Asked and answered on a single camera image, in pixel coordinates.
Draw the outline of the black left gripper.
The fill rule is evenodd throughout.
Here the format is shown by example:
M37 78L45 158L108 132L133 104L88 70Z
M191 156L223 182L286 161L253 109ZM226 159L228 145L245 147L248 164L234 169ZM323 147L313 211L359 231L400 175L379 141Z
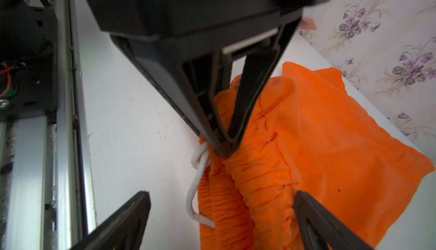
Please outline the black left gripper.
M329 0L86 0L99 29L222 157L242 142L255 103L302 20L303 8ZM232 59L186 49L194 36L247 44L235 108L225 128L215 96L229 88Z

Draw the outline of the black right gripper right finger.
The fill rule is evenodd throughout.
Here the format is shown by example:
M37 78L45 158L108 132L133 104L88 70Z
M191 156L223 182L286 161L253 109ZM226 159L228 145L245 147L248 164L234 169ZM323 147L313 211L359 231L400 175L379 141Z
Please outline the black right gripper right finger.
M372 250L309 193L296 193L294 209L305 250Z

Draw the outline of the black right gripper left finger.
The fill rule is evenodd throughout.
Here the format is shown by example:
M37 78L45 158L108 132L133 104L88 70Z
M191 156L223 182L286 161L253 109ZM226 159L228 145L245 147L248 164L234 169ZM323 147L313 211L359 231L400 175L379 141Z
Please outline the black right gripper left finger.
M141 246L151 199L146 191L137 192L73 250L138 250Z

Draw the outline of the orange cloth garment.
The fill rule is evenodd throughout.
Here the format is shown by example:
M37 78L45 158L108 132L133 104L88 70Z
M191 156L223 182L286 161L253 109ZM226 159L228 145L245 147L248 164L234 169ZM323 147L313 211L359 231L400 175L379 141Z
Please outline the orange cloth garment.
M204 250L302 249L300 190L375 247L435 170L347 94L338 69L292 62L264 88L239 149L210 159L198 187L215 223L199 227Z

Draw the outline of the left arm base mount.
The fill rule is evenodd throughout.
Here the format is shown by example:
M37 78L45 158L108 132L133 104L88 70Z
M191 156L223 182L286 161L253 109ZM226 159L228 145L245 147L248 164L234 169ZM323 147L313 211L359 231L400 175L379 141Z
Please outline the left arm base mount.
M49 0L1 0L1 122L57 109L57 19Z

